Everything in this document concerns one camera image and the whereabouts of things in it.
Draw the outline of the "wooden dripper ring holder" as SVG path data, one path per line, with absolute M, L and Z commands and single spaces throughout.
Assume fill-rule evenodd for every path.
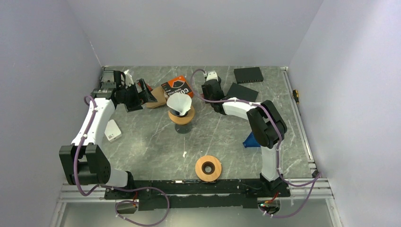
M 168 116 L 173 123 L 178 124 L 178 125 L 186 125 L 186 124 L 189 124 L 193 120 L 193 118 L 195 116 L 195 109 L 193 106 L 191 106 L 187 115 L 184 117 L 175 116 L 170 111 L 168 112 Z

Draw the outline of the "glass carafe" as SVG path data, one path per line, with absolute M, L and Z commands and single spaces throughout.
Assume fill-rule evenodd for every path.
M 174 129 L 179 134 L 187 134 L 192 130 L 192 124 L 175 124 Z

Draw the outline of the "white paper coffee filter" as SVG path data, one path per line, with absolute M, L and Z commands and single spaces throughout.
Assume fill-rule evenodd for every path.
M 178 117 L 184 117 L 191 108 L 192 98 L 187 94 L 174 93 L 168 98 L 166 105 L 171 114 Z

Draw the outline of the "black rectangular box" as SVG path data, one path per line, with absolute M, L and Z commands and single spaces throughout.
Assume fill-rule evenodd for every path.
M 264 77 L 260 67 L 234 69 L 237 84 L 263 82 Z
M 242 99 L 249 102 L 255 102 L 259 92 L 242 85 L 233 83 L 229 88 L 226 97 Z

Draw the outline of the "yellow black screwdriver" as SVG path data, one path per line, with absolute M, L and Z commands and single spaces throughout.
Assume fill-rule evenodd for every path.
M 292 91 L 293 99 L 295 103 L 298 105 L 299 104 L 299 93 L 296 89 Z

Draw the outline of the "blue ribbed dripper cone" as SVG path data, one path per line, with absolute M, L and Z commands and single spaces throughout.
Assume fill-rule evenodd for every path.
M 259 148 L 260 144 L 257 142 L 254 133 L 251 132 L 248 137 L 244 140 L 243 146 L 245 148 Z

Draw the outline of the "white square box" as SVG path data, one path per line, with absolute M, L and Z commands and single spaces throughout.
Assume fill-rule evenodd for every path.
M 113 119 L 108 121 L 104 134 L 109 142 L 113 142 L 122 136 L 120 128 Z

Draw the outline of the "brown paper filter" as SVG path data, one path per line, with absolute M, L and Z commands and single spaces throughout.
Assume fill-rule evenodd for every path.
M 161 86 L 158 86 L 157 88 L 154 88 L 151 91 L 151 94 L 156 98 L 156 102 L 148 102 L 146 103 L 146 108 L 158 108 L 161 106 L 166 105 L 167 99 L 165 96 L 165 91 Z

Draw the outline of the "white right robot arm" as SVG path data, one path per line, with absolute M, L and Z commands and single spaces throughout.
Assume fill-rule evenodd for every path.
M 275 105 L 267 100 L 262 103 L 249 102 L 236 97 L 225 97 L 221 79 L 207 79 L 202 85 L 203 97 L 215 112 L 236 116 L 249 122 L 254 138 L 262 151 L 261 192 L 272 196 L 279 190 L 279 147 L 287 132 L 287 126 Z

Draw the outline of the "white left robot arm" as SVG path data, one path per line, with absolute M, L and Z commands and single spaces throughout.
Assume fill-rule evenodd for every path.
M 118 105 L 127 112 L 141 110 L 145 103 L 156 102 L 143 78 L 133 80 L 127 71 L 106 70 L 98 88 L 84 97 L 88 113 L 77 136 L 70 145 L 62 146 L 59 157 L 67 182 L 83 185 L 117 187 L 125 199 L 136 192 L 132 175 L 113 168 L 102 151 L 107 124 Z

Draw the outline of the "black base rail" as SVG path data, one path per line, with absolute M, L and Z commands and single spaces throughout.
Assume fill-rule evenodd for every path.
M 136 198 L 140 211 L 177 208 L 242 207 L 253 209 L 263 198 L 289 197 L 288 184 L 280 182 L 268 186 L 259 178 L 222 179 L 211 183 L 201 180 L 137 180 L 133 189 L 123 192 L 106 189 L 106 200 L 131 200 Z

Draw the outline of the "orange coffee filter box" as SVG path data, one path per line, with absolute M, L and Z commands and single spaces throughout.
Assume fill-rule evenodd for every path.
M 163 83 L 161 87 L 164 90 L 166 99 L 175 93 L 189 95 L 191 98 L 194 96 L 191 86 L 183 75 Z

